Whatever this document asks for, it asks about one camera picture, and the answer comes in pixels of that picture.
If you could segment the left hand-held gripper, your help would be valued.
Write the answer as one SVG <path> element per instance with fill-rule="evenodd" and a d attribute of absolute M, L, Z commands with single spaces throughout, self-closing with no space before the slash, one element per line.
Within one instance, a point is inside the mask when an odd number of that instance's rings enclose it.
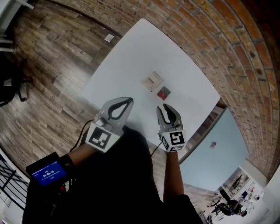
<path fill-rule="evenodd" d="M 85 143 L 101 152 L 107 152 L 123 135 L 122 127 L 132 107 L 131 97 L 119 97 L 107 101 L 100 109 L 100 115 L 91 123 Z"/>

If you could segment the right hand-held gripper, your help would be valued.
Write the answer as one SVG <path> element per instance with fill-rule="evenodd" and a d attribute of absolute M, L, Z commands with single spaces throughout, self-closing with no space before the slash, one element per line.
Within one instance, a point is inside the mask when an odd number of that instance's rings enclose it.
<path fill-rule="evenodd" d="M 183 129 L 180 114 L 170 105 L 163 104 L 168 115 L 169 123 L 174 126 L 168 126 L 161 108 L 156 108 L 157 121 L 160 126 L 158 133 L 160 141 L 163 143 L 167 153 L 181 150 L 186 145 L 186 132 Z"/>

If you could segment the small red square packet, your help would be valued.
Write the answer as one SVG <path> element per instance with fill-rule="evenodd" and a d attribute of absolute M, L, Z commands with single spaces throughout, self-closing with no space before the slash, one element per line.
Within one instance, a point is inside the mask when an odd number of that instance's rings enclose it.
<path fill-rule="evenodd" d="M 164 101 L 170 95 L 170 93 L 171 91 L 167 87 L 163 86 L 157 93 L 157 96 Z"/>

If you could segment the white sachet packet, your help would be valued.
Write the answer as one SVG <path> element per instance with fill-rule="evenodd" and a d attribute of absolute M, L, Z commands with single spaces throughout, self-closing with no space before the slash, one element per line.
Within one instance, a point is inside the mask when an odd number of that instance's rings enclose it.
<path fill-rule="evenodd" d="M 141 83 L 144 85 L 144 87 L 149 90 L 150 92 L 153 92 L 157 87 L 159 87 L 164 80 L 158 75 L 156 71 L 153 71 L 150 73 L 146 78 L 144 78 Z"/>

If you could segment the person's right forearm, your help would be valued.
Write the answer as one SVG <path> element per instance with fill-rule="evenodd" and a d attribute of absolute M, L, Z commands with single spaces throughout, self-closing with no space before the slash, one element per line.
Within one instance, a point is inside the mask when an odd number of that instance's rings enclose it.
<path fill-rule="evenodd" d="M 178 152 L 169 152 L 166 157 L 163 201 L 167 203 L 184 194 L 184 185 L 179 165 Z"/>

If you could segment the person's left forearm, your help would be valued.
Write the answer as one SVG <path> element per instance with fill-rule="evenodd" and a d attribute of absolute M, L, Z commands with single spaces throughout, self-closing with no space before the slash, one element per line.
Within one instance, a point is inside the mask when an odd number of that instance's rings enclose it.
<path fill-rule="evenodd" d="M 94 154 L 98 152 L 98 149 L 92 147 L 88 144 L 83 144 L 80 147 L 72 150 L 67 155 L 70 157 L 71 161 L 74 165 L 79 165 L 89 158 L 91 158 Z"/>

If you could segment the person's black clothing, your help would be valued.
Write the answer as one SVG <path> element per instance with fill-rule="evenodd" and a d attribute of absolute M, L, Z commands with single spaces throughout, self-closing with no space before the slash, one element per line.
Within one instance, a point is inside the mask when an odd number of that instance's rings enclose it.
<path fill-rule="evenodd" d="M 72 164 L 74 182 L 54 206 L 31 180 L 22 224 L 203 224 L 184 193 L 164 203 L 154 181 L 146 139 L 124 127 L 106 153 Z"/>

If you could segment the black wrist screen device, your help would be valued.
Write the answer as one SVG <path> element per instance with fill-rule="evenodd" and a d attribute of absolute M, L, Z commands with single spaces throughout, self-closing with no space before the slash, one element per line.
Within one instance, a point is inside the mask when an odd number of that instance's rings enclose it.
<path fill-rule="evenodd" d="M 70 179 L 62 158 L 56 152 L 28 165 L 26 172 L 42 187 L 62 185 Z"/>

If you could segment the black mesh office chair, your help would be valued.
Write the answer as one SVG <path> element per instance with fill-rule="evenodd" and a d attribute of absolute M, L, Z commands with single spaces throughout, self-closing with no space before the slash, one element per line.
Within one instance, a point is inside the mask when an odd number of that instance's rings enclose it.
<path fill-rule="evenodd" d="M 241 205 L 238 201 L 234 199 L 228 200 L 226 203 L 218 204 L 215 209 L 211 212 L 211 214 L 218 212 L 222 212 L 225 216 L 233 216 L 233 215 L 240 215 Z"/>

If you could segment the black metal railing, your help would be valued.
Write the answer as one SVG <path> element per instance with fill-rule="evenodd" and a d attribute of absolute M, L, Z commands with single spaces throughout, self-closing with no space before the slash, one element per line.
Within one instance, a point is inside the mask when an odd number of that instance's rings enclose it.
<path fill-rule="evenodd" d="M 0 200 L 8 207 L 12 203 L 25 210 L 27 183 L 0 155 Z"/>

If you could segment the white desk with legs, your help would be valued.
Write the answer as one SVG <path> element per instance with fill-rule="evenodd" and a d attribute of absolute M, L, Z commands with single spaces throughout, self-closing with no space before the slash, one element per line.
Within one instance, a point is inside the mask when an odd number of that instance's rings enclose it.
<path fill-rule="evenodd" d="M 5 32 L 21 7 L 34 9 L 28 0 L 0 0 L 0 45 L 13 44 L 12 40 L 7 39 Z M 14 48 L 0 46 L 0 52 L 13 53 Z"/>

